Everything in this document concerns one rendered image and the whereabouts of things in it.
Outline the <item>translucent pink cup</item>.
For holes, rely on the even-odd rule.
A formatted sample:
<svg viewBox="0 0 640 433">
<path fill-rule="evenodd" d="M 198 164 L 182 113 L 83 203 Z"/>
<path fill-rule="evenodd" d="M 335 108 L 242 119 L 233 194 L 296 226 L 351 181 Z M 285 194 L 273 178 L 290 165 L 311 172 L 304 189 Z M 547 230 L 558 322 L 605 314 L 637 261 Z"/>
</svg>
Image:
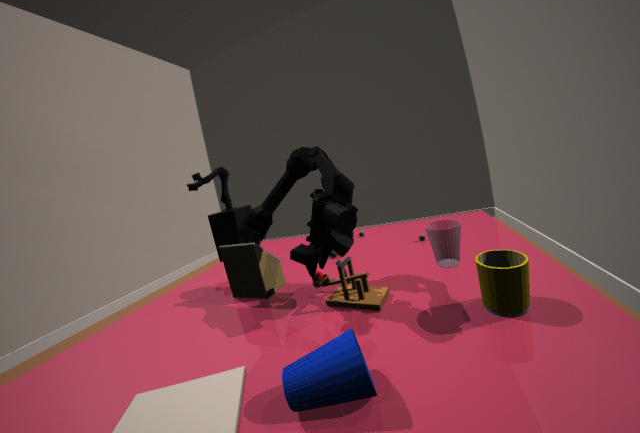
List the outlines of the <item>translucent pink cup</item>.
<svg viewBox="0 0 640 433">
<path fill-rule="evenodd" d="M 460 264 L 461 223 L 456 220 L 439 220 L 425 225 L 437 264 L 452 268 Z"/>
</svg>

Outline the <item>blue cup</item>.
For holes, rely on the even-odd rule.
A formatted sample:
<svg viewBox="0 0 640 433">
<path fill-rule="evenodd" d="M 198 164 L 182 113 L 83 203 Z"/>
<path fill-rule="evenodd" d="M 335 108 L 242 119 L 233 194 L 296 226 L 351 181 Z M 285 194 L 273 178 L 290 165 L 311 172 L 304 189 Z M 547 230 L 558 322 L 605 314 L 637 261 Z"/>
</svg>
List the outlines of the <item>blue cup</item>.
<svg viewBox="0 0 640 433">
<path fill-rule="evenodd" d="M 293 412 L 378 396 L 362 351 L 349 329 L 284 367 L 282 383 Z"/>
</svg>

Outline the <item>dark yellow cup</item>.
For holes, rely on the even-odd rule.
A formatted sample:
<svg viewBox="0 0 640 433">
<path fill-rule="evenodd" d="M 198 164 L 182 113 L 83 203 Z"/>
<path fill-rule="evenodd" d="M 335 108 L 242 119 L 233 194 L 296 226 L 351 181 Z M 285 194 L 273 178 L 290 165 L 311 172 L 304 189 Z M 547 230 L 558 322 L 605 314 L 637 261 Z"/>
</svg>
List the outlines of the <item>dark yellow cup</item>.
<svg viewBox="0 0 640 433">
<path fill-rule="evenodd" d="M 527 255 L 509 249 L 489 250 L 479 253 L 475 263 L 486 311 L 508 318 L 529 312 Z"/>
</svg>

